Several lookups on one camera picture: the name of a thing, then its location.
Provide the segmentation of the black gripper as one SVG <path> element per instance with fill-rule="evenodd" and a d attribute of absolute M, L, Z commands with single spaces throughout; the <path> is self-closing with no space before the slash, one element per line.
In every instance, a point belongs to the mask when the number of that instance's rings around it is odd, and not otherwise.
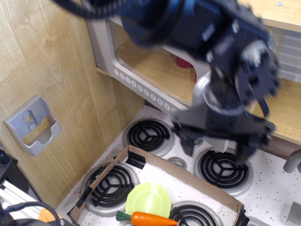
<path fill-rule="evenodd" d="M 228 139 L 237 143 L 238 163 L 244 163 L 259 147 L 268 144 L 268 135 L 275 130 L 274 123 L 247 112 L 243 107 L 222 114 L 201 104 L 173 113 L 171 121 L 186 155 L 193 155 L 194 143 L 198 139 Z"/>

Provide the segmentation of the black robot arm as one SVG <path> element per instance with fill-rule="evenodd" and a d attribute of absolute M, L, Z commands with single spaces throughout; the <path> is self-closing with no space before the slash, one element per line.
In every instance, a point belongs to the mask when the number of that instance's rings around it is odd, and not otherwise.
<path fill-rule="evenodd" d="M 275 125 L 245 106 L 276 95 L 281 82 L 272 38 L 251 8 L 236 0 L 72 0 L 57 4 L 85 19 L 119 16 L 132 41 L 143 47 L 167 45 L 210 65 L 210 81 L 189 110 L 171 115 L 175 134 L 187 155 L 195 140 L 213 137 L 237 143 L 239 162 L 270 141 Z"/>

